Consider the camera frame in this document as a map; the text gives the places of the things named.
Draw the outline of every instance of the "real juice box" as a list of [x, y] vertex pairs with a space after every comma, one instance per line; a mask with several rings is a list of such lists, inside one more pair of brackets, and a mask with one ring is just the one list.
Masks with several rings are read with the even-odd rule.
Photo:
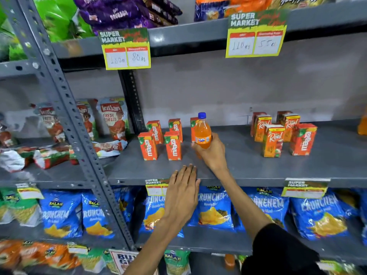
[[264, 115], [264, 114], [266, 114], [266, 112], [253, 112], [253, 118], [251, 120], [251, 130], [250, 130], [251, 137], [254, 137], [256, 117], [258, 115]]
[[293, 128], [300, 123], [300, 116], [289, 113], [283, 114], [280, 119], [280, 124], [284, 126], [284, 142], [290, 142], [292, 138]]
[[268, 114], [257, 115], [255, 118], [255, 142], [262, 142], [264, 139], [265, 125], [272, 123], [272, 117]]
[[181, 119], [170, 119], [168, 120], [168, 126], [170, 127], [170, 131], [178, 131], [180, 143], [182, 143], [182, 125]]
[[191, 126], [191, 143], [195, 143], [195, 126], [196, 122], [199, 120], [198, 117], [190, 118], [190, 126]]
[[313, 124], [297, 124], [293, 128], [290, 152], [292, 155], [310, 155], [317, 126]]
[[177, 131], [168, 131], [164, 134], [164, 143], [167, 148], [168, 160], [182, 160], [181, 143]]
[[147, 122], [146, 128], [149, 130], [149, 132], [153, 133], [156, 144], [163, 144], [162, 128], [159, 121]]
[[145, 161], [157, 160], [158, 153], [153, 133], [142, 132], [138, 135], [141, 152]]
[[285, 128], [280, 124], [265, 125], [262, 153], [264, 157], [280, 157]]
[[276, 113], [276, 124], [280, 124], [280, 119], [282, 118], [282, 115], [284, 114], [291, 114], [293, 113], [292, 111], [278, 111]]

